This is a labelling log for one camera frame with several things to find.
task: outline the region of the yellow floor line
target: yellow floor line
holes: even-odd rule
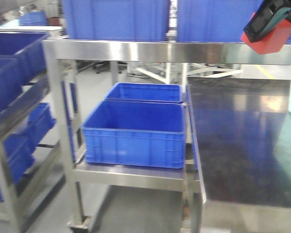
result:
[[[266,75],[267,78],[269,79],[275,79],[273,75],[271,75],[269,72],[266,71],[266,69],[264,69],[262,66],[260,65],[255,65],[256,68],[259,69],[259,71],[261,71],[264,75]]]

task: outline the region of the red device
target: red device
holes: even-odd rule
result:
[[[279,52],[291,35],[291,0],[264,0],[241,40],[259,54]]]
[[[284,19],[270,33],[258,42],[250,42],[245,33],[241,40],[258,54],[279,52],[291,35],[291,23]]]

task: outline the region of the metal shelf rack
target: metal shelf rack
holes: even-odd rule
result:
[[[36,211],[65,181],[63,175],[56,179],[48,193],[37,200],[46,179],[60,158],[59,143],[51,149],[48,156],[39,164],[38,169],[32,173],[24,187],[19,188],[12,181],[3,141],[50,91],[45,72],[38,75],[34,80],[36,80],[36,83],[0,114],[0,190],[4,199],[3,202],[0,202],[0,220],[9,220],[18,232],[23,232],[30,226],[31,218],[38,214]],[[29,213],[30,217],[26,217],[29,208],[32,209],[33,203],[37,206],[34,206],[33,213]]]
[[[184,170],[131,168],[126,166],[89,165],[81,157],[74,162],[71,147],[73,132],[80,132],[80,113],[74,109],[75,118],[69,114],[65,78],[65,63],[69,60],[107,60],[111,61],[113,83],[117,79],[117,61],[142,61],[215,64],[277,64],[289,65],[291,61],[291,45],[285,45],[277,56],[258,55],[247,45],[241,43],[148,43],[122,41],[90,41],[71,40],[66,38],[48,39],[44,41],[44,49],[48,67],[48,77],[54,95],[58,116],[61,150],[67,184],[70,189],[72,218],[69,227],[74,233],[88,233],[90,217],[84,215],[80,182],[105,183],[142,188],[167,189],[183,191],[188,185],[188,193],[195,189],[199,192],[198,176],[190,176],[193,182],[185,181]],[[186,74],[183,85],[186,85]]]

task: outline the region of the concrete floor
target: concrete floor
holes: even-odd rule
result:
[[[243,65],[243,73],[238,78],[253,79],[290,79],[290,66]],[[119,76],[120,82],[157,83],[153,79],[128,78],[125,73]],[[111,88],[110,73],[95,74],[92,69],[78,75],[79,94],[82,102],[82,119],[104,99]],[[45,101],[52,104],[51,95]],[[58,139],[54,128],[43,143],[53,143]],[[36,157],[44,149],[36,151]],[[28,233],[68,233],[66,224],[71,216],[69,193],[65,185],[56,197],[46,206],[42,214],[28,229]],[[99,209],[99,199],[106,192],[105,185],[82,184],[84,207],[87,215]],[[93,232],[97,233],[178,233],[181,228],[181,193],[127,187],[112,187],[100,209]],[[14,233],[9,223],[0,221],[0,233]]]

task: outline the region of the stainless steel shelf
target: stainless steel shelf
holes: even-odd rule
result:
[[[73,170],[75,181],[182,192],[184,170],[82,162]]]
[[[291,45],[259,55],[244,43],[122,42],[71,39],[44,41],[56,59],[170,63],[291,65]]]
[[[29,90],[0,113],[0,191],[4,199],[3,202],[0,202],[0,220],[10,221],[17,232],[23,232],[30,226],[32,223],[30,218],[36,215],[36,210],[41,208],[48,196],[56,191],[56,187],[64,183],[62,174],[49,186],[50,189],[44,192],[45,195],[40,196],[41,190],[45,188],[47,178],[60,158],[59,144],[50,150],[46,158],[31,174],[32,177],[20,193],[17,189],[20,186],[15,185],[12,181],[3,142],[50,91],[45,72],[37,75],[34,81],[36,83]]]
[[[14,130],[19,123],[39,104],[49,93],[49,82],[46,72],[36,77],[37,82],[10,107],[0,113],[0,139],[4,139],[8,133]]]

